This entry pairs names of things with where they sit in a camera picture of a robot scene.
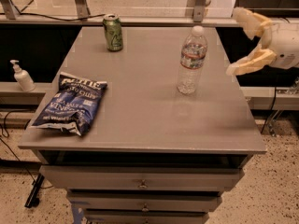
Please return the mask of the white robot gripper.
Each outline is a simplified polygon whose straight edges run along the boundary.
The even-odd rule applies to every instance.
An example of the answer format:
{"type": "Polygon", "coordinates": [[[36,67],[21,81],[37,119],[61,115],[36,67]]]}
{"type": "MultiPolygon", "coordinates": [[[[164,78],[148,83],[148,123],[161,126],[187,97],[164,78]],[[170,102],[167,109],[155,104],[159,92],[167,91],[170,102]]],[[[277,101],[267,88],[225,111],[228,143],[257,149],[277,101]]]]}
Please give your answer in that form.
{"type": "Polygon", "coordinates": [[[243,7],[235,7],[233,19],[240,25],[249,39],[255,36],[270,41],[268,49],[259,44],[226,70],[228,76],[241,76],[270,67],[279,69],[299,68],[299,25],[295,23],[278,23],[272,26],[272,21],[259,13],[243,7]]]}

